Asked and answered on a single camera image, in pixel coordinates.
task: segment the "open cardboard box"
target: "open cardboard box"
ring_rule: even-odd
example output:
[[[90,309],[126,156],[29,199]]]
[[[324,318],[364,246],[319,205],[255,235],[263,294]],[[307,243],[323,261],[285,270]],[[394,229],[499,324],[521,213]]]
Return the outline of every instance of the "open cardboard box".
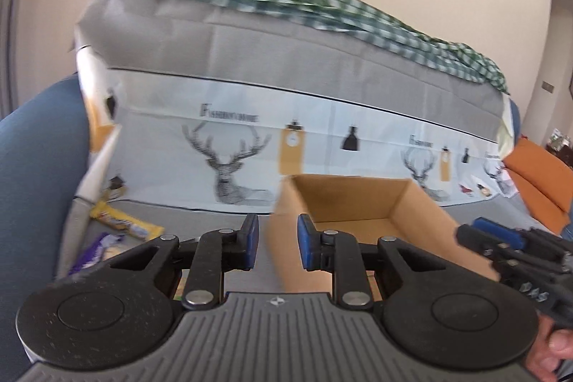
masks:
[[[306,272],[297,218],[307,213],[319,231],[351,233],[360,243],[396,236],[480,275],[497,280],[485,258],[459,246],[458,224],[413,180],[301,174],[283,179],[266,242],[285,292],[332,291],[328,272]],[[379,298],[373,276],[369,277]]]

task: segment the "blue armchair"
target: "blue armchair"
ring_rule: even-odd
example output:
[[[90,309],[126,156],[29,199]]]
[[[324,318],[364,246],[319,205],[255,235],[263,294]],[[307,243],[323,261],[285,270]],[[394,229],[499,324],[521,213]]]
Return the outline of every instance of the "blue armchair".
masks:
[[[54,278],[62,225],[87,170],[90,133],[77,75],[0,121],[0,381],[30,365],[18,308]]]

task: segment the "sofa cushion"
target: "sofa cushion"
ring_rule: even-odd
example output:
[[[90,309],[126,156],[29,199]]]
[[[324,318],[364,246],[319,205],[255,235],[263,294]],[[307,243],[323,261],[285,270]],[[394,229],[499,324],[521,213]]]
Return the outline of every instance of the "sofa cushion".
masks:
[[[522,138],[504,163],[562,211],[569,212],[573,199],[573,170],[563,162],[541,146]]]
[[[569,224],[569,216],[557,207],[541,191],[535,188],[526,179],[512,170],[509,176],[514,180],[532,218],[537,219],[553,233],[559,235],[563,228]]]

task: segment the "printed clock illustration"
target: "printed clock illustration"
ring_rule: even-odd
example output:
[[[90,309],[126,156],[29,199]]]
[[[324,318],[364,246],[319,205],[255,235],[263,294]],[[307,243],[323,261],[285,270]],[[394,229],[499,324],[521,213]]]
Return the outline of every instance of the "printed clock illustration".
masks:
[[[303,172],[305,134],[296,120],[283,128],[279,148],[279,172],[282,175]]]

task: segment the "wall switch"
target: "wall switch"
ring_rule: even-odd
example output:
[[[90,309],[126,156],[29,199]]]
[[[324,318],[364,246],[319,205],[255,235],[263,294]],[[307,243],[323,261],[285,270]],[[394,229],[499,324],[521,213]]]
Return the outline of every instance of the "wall switch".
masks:
[[[555,89],[555,86],[553,86],[552,84],[549,84],[547,82],[543,82],[541,84],[541,88],[543,88],[545,91],[549,91],[549,92],[553,92],[553,90]]]

